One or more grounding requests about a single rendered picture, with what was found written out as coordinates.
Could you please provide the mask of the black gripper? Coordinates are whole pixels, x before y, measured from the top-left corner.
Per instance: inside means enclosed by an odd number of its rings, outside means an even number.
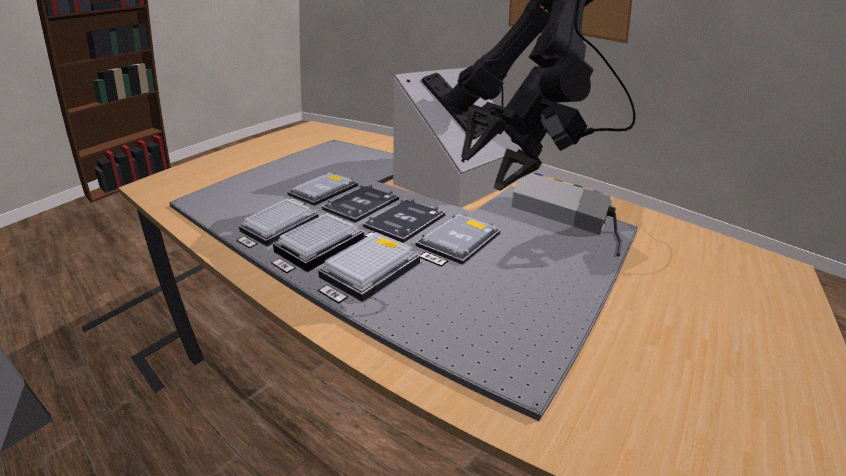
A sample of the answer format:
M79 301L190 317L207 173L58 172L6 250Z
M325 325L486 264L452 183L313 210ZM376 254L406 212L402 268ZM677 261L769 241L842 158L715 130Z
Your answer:
M499 191L516 180L538 170L542 164L538 158L542 151L542 144L524 123L521 117L514 110L507 109L511 107L522 89L531 91L527 88L518 89L506 107L487 102L482 107L472 104L467 112L466 135L461 155L463 159L471 159L497 134L502 134L503 131L507 134L509 133L511 136L508 136L511 138L511 141L518 144L523 150L518 149L518 151L515 152L513 150L506 149L494 184L494 188ZM495 114L498 117L496 117ZM504 118L502 115L508 119ZM478 124L485 126L486 129L478 141L471 146L476 126ZM514 162L522 164L522 167L506 180L503 180L511 164Z

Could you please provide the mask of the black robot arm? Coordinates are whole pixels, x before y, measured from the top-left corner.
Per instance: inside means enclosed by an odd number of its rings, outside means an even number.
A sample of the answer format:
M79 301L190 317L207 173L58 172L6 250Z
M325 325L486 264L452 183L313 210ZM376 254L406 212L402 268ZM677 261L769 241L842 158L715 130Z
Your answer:
M576 33L575 24L583 36L583 10L592 1L530 0L500 42L459 74L454 90L439 73L421 81L466 131L472 104L480 97L491 100L500 94L512 64L542 32L529 55L540 67L533 67L519 87L531 91L522 89L509 109L521 117L539 142L548 133L560 151L575 145L587 125L578 109L556 102L579 102L589 95L594 69L583 60L586 44Z

